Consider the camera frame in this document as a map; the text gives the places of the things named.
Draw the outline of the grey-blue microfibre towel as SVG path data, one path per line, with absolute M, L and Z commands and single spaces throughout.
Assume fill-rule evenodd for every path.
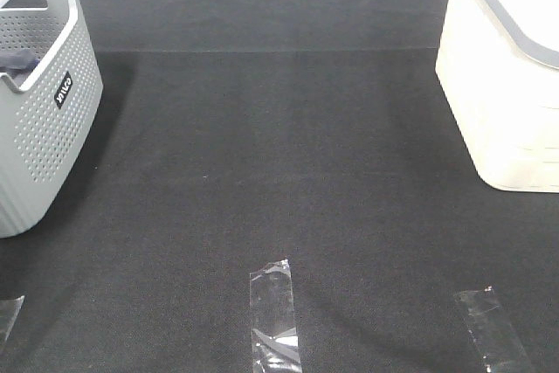
M 24 83 L 39 63 L 30 49 L 1 51 L 1 73 L 8 74 L 18 86 Z

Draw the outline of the clear tape strip centre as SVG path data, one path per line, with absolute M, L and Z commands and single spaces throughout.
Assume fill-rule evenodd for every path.
M 254 372 L 301 372 L 291 269 L 286 259 L 250 274 Z

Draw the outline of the clear tape strip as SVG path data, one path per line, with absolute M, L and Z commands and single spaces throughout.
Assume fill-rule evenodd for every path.
M 254 372 L 301 372 L 291 269 L 286 259 L 250 274 Z
M 453 294 L 485 372 L 529 373 L 535 368 L 491 286 Z
M 0 349 L 3 350 L 23 306 L 25 296 L 0 300 Z

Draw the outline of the grey perforated laundry basket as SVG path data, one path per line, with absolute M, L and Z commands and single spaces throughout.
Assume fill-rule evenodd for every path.
M 23 84 L 1 73 L 1 235 L 30 230 L 69 175 L 100 104 L 103 82 L 79 0 L 1 10 L 1 51 L 30 49 Z

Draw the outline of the white plastic storage basket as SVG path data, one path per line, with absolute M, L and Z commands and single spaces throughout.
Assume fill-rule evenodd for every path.
M 435 65 L 480 178 L 558 190 L 558 0 L 448 0 Z

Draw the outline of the clear tape strip right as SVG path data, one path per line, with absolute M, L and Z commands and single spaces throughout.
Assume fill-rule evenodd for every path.
M 485 372 L 529 373 L 535 368 L 491 286 L 453 294 Z

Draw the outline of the clear tape strip left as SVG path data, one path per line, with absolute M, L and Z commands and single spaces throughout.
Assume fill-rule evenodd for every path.
M 23 306 L 25 296 L 0 300 L 0 349 L 3 350 Z

